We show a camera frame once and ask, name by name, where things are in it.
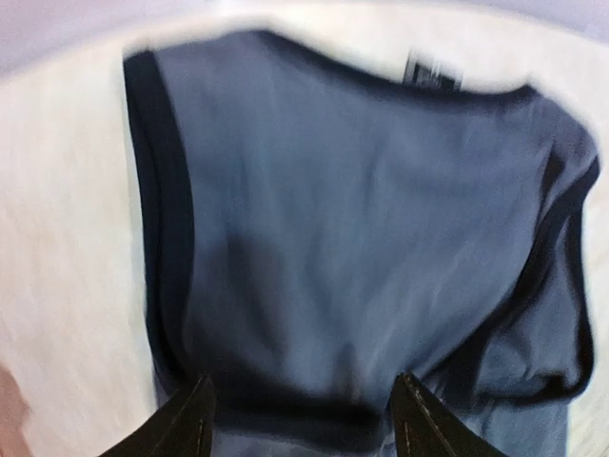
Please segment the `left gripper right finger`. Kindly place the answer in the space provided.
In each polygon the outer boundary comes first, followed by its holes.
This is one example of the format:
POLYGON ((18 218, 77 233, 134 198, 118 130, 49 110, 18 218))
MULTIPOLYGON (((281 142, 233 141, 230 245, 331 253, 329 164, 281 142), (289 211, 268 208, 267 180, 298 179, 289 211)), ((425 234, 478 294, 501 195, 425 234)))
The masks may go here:
POLYGON ((498 457, 411 374, 396 377, 390 409, 399 457, 498 457))

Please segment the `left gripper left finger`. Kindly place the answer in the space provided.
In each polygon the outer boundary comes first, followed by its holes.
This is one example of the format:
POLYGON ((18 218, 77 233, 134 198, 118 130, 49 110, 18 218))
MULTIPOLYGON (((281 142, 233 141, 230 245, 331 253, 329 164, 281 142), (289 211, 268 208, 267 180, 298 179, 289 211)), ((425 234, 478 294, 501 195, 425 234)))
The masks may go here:
POLYGON ((216 406, 210 378, 182 387, 139 428, 102 457, 207 457, 216 406))

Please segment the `navy blue garment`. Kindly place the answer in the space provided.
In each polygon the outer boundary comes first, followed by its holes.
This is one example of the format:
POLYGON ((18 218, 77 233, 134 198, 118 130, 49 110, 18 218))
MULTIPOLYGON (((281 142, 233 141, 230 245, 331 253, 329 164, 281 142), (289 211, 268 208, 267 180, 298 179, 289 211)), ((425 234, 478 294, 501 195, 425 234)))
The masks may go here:
POLYGON ((592 135, 534 88, 394 82, 270 30, 123 63, 176 454, 393 456, 419 378, 506 456, 562 456, 594 343, 581 260, 592 135))

